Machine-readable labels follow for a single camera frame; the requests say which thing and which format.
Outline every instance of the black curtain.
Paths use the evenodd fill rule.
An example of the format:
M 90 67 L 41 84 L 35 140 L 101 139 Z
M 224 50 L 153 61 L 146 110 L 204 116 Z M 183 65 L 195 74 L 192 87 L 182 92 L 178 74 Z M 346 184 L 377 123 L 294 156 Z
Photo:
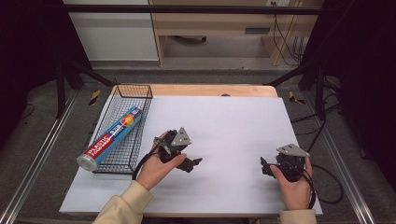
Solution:
M 346 9 L 351 2 L 326 1 L 325 7 Z M 376 160 L 394 189 L 395 13 L 393 1 L 355 1 L 327 42 L 323 40 L 341 17 L 321 16 L 303 58 L 304 64 L 319 57 L 325 75 L 340 79 L 340 100 L 346 117 L 368 158 Z M 322 44 L 325 50 L 317 51 Z
M 0 148 L 21 118 L 27 93 L 55 79 L 60 61 L 91 68 L 68 13 L 41 10 L 42 4 L 63 1 L 0 1 Z M 69 83 L 81 82 L 66 68 Z

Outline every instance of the wire basket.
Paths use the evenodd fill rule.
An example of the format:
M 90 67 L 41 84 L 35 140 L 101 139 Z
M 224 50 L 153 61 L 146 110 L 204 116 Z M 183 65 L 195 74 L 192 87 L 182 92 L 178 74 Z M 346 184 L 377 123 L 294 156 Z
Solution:
M 131 174 L 136 167 L 142 141 L 143 128 L 152 100 L 150 85 L 119 84 L 114 88 L 112 97 L 106 107 L 98 131 L 94 137 L 99 138 L 114 122 L 122 117 L 132 106 L 142 110 L 138 124 L 122 139 L 93 171 L 97 174 Z

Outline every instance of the person's hand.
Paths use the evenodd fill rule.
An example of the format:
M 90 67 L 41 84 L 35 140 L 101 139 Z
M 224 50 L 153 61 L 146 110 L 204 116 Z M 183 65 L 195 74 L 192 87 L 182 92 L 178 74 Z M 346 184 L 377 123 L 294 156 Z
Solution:
M 275 165 L 271 165 L 270 167 L 279 183 L 286 208 L 288 210 L 308 209 L 311 198 L 311 187 L 306 180 L 301 177 L 297 182 L 289 182 L 286 177 L 283 176 L 282 171 Z M 305 157 L 305 170 L 312 177 L 313 170 L 311 161 L 308 157 Z
M 167 132 L 163 133 L 160 137 L 163 138 Z M 185 159 L 186 154 L 180 154 L 174 157 L 171 161 L 163 163 L 159 155 L 156 154 L 158 148 L 152 156 L 143 164 L 142 170 L 136 181 L 141 184 L 145 189 L 151 190 L 160 183 L 175 167 L 179 166 Z

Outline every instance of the beige sleeve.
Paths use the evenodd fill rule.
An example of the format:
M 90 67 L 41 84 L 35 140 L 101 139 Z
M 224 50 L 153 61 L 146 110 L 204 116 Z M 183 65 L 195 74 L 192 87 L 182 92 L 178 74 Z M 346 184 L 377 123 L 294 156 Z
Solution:
M 121 196 L 113 196 L 102 208 L 94 224 L 140 223 L 143 210 L 152 199 L 151 193 L 136 181 Z
M 280 223 L 282 224 L 316 224 L 314 209 L 290 210 L 280 212 Z

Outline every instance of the cable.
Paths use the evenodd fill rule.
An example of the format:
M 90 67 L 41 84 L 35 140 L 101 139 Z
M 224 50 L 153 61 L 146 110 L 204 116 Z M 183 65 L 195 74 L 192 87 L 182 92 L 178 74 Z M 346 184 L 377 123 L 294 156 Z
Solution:
M 27 117 L 31 116 L 33 114 L 33 112 L 35 112 L 35 106 L 32 104 L 26 104 L 32 107 L 32 111 L 29 112 L 29 114 L 25 115 L 24 117 L 22 117 L 21 119 L 26 119 Z
M 334 201 L 327 201 L 327 200 L 324 200 L 324 199 L 322 199 L 322 198 L 320 198 L 320 197 L 318 196 L 319 201 L 320 201 L 320 202 L 323 202 L 323 203 L 329 203 L 329 204 L 337 204 L 337 203 L 340 203 L 341 200 L 343 200 L 343 198 L 344 198 L 344 188 L 343 188 L 343 185 L 341 184 L 341 181 L 340 181 L 334 174 L 332 174 L 330 171 L 326 170 L 325 168 L 323 168 L 323 167 L 321 167 L 321 166 L 318 166 L 318 165 L 315 165 L 315 164 L 311 164 L 311 165 L 312 165 L 312 167 L 319 168 L 320 170 L 322 170 L 322 171 L 324 171 L 325 173 L 327 173 L 328 175 L 330 175 L 330 176 L 337 182 L 337 184 L 338 184 L 338 186 L 339 186 L 339 188 L 340 188 L 340 195 L 339 195 L 339 197 L 338 197 L 336 200 L 334 200 Z
M 304 37 L 303 36 L 300 37 L 300 47 L 298 48 L 298 52 L 297 52 L 298 38 L 299 38 L 298 36 L 295 36 L 294 40 L 293 40 L 293 48 L 292 48 L 293 55 L 292 55 L 292 57 L 295 60 L 297 60 L 298 64 L 301 64 L 301 60 L 303 58 Z
M 296 171 L 299 175 L 301 175 L 302 178 L 306 180 L 306 182 L 309 184 L 309 187 L 311 188 L 311 200 L 309 201 L 308 208 L 312 209 L 314 207 L 315 201 L 317 199 L 317 192 L 314 187 L 314 181 L 311 177 L 311 175 L 304 169 L 304 172 L 308 175 L 306 176 L 304 173 L 301 173 L 297 168 L 295 168 L 293 165 L 291 165 L 288 161 L 283 161 L 285 162 L 291 169 Z
M 139 173 L 139 171 L 140 171 L 140 169 L 142 168 L 143 164 L 144 164 L 152 155 L 160 154 L 160 153 L 154 153 L 154 152 L 155 152 L 155 150 L 157 150 L 158 145 L 163 141 L 164 138 L 160 138 L 160 137 L 155 137 L 155 138 L 154 138 L 155 147 L 153 147 L 153 148 L 151 149 L 151 151 L 150 151 L 148 154 L 146 154 L 146 155 L 142 158 L 142 160 L 140 160 L 140 162 L 136 165 L 136 168 L 134 168 L 134 172 L 133 172 L 133 174 L 132 174 L 132 180 L 136 180 L 136 179 L 137 179 L 137 174 Z
M 275 46 L 276 46 L 276 48 L 277 48 L 277 50 L 279 50 L 279 53 L 280 53 L 280 56 L 282 57 L 282 59 L 283 59 L 283 62 L 285 62 L 285 64 L 287 64 L 287 65 L 299 65 L 299 64 L 291 64 L 291 63 L 288 63 L 288 62 L 286 62 L 286 59 L 285 59 L 285 57 L 283 56 L 283 53 L 282 53 L 282 50 L 280 50 L 280 48 L 279 48 L 279 46 L 277 45 L 277 43 L 276 43 L 276 39 L 275 39 L 275 31 L 276 31 L 276 27 L 278 28 L 278 30 L 279 30 L 279 32 L 280 32 L 280 29 L 279 29 L 279 27 L 278 27 L 278 25 L 277 25 L 277 19 L 276 19 L 276 14 L 275 14 L 275 23 L 274 23 L 274 31 L 273 31 L 273 38 L 274 38 L 274 43 L 275 43 Z M 286 43 L 286 39 L 284 39 L 284 37 L 283 37 L 283 35 L 282 35 L 282 32 L 280 32 L 280 35 L 282 36 L 282 38 L 283 38 L 283 40 L 284 40 L 284 42 L 285 42 L 285 44 L 286 44 L 286 47 L 287 47 L 287 49 L 288 49 L 288 51 L 290 52 L 290 50 L 289 50 L 289 47 L 288 47 L 288 45 L 287 45 L 287 43 Z
M 279 25 L 278 25 L 278 23 L 277 23 L 277 15 L 274 14 L 274 16 L 275 16 L 274 31 L 273 31 L 273 34 L 274 34 L 274 43 L 275 43 L 275 46 L 276 46 L 277 50 L 279 50 L 280 56 L 282 57 L 283 61 L 284 61 L 285 64 L 287 64 L 287 65 L 300 65 L 299 60 L 296 59 L 296 57 L 294 57 L 294 54 L 291 53 L 290 48 L 289 48 L 289 44 L 288 44 L 288 42 L 286 41 L 285 36 L 283 36 L 282 32 L 280 31 Z M 293 20 L 294 20 L 294 17 L 295 17 L 295 15 L 293 15 L 292 18 L 291 18 L 291 22 L 290 22 L 290 24 L 289 24 L 289 28 L 288 28 L 287 33 L 289 33 L 289 31 L 290 31 L 290 29 L 291 29 L 291 25 L 292 25 L 292 22 L 293 22 Z M 288 52 L 289 52 L 291 58 L 292 58 L 295 62 L 297 62 L 297 64 L 291 64 L 291 63 L 287 63 L 287 62 L 286 62 L 286 59 L 285 59 L 285 57 L 283 56 L 282 51 L 280 50 L 279 46 L 278 46 L 277 43 L 276 43 L 276 38 L 275 38 L 275 31 L 276 31 L 276 29 L 279 31 L 280 36 L 281 36 L 282 39 L 283 39 L 283 43 L 285 44 L 286 48 L 288 49 Z
M 298 135 L 309 135 L 309 134 L 311 134 L 311 133 L 317 132 L 319 129 L 320 129 L 320 127 L 318 127 L 317 129 L 315 129 L 314 131 L 309 132 L 309 133 L 297 133 L 297 134 L 295 134 L 295 135 L 296 135 L 296 136 L 298 136 Z
M 337 93 L 331 93 L 331 94 L 329 94 L 329 95 L 327 95 L 325 98 L 324 98 L 324 100 L 323 101 L 326 101 L 329 97 L 331 97 L 331 96 L 337 96 Z
M 332 105 L 332 106 L 330 106 L 329 108 L 327 108 L 327 109 L 325 109 L 325 111 L 326 112 L 330 112 L 330 111 L 332 111 L 333 109 L 335 109 L 337 106 L 339 106 L 340 104 L 336 104 L 336 105 Z M 314 116 L 316 116 L 318 113 L 314 113 L 314 114 L 311 114 L 311 115 L 308 115 L 308 116 L 305 116 L 305 117 L 300 117 L 300 118 L 297 118 L 297 119 L 291 119 L 290 120 L 290 122 L 291 123 L 295 123 L 295 122 L 300 122 L 300 121 L 303 121 L 303 120 L 306 120 L 306 119 L 310 119 L 310 118 L 313 118 Z
M 317 135 L 315 135 L 314 140 L 312 140 L 312 143 L 311 143 L 311 145 L 309 146 L 309 148 L 308 148 L 308 150 L 307 150 L 306 152 L 309 153 L 309 152 L 311 151 L 312 147 L 314 146 L 314 144 L 317 142 L 317 140 L 318 140 L 318 138 L 319 138 L 319 135 L 320 135 L 321 131 L 322 131 L 323 128 L 324 128 L 324 124 L 325 124 L 325 123 L 326 123 L 326 119 L 323 120 L 323 123 L 321 124 L 321 126 L 320 126 L 320 128 L 319 128 L 319 131 L 318 131 L 318 133 L 317 133 Z

